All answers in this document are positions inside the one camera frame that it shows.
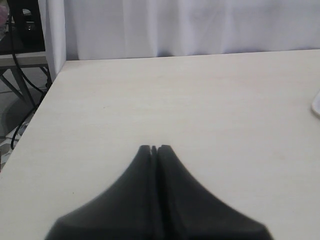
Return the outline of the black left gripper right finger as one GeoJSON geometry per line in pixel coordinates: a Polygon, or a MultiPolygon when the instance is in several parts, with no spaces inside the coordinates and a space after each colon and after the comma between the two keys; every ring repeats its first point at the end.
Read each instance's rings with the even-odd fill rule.
{"type": "Polygon", "coordinates": [[[262,223],[238,212],[202,186],[171,146],[157,150],[157,190],[167,240],[271,240],[262,223]]]}

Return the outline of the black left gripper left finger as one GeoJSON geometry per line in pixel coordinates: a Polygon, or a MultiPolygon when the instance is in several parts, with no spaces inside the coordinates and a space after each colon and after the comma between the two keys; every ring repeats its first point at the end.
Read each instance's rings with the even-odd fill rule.
{"type": "Polygon", "coordinates": [[[160,239],[156,168],[156,148],[140,146],[128,168],[106,191],[60,217],[46,239],[160,239]]]}

